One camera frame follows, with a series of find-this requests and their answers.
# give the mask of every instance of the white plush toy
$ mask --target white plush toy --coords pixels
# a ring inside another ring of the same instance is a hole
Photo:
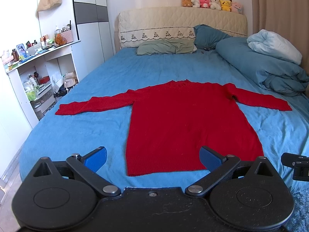
[[[193,3],[193,7],[194,8],[199,8],[200,7],[200,0],[191,0],[191,2]]]
[[[211,9],[217,9],[217,10],[222,9],[219,0],[211,0],[209,4],[211,5]]]

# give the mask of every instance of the blue fluffy rug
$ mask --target blue fluffy rug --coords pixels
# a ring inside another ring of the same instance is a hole
[[[291,232],[309,232],[309,189],[293,194],[294,214],[286,225]]]

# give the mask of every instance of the red box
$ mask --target red box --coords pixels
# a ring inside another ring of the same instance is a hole
[[[45,83],[47,83],[49,80],[50,80],[49,76],[46,76],[46,77],[40,79],[40,84],[45,84]]]

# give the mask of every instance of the yellow pikachu plush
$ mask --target yellow pikachu plush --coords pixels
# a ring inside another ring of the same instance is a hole
[[[222,10],[231,11],[232,0],[219,0],[219,1],[220,1]]]

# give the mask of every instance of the beige curtain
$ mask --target beige curtain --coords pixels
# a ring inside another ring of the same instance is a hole
[[[288,39],[309,74],[309,0],[252,0],[252,9],[253,33],[266,29]]]

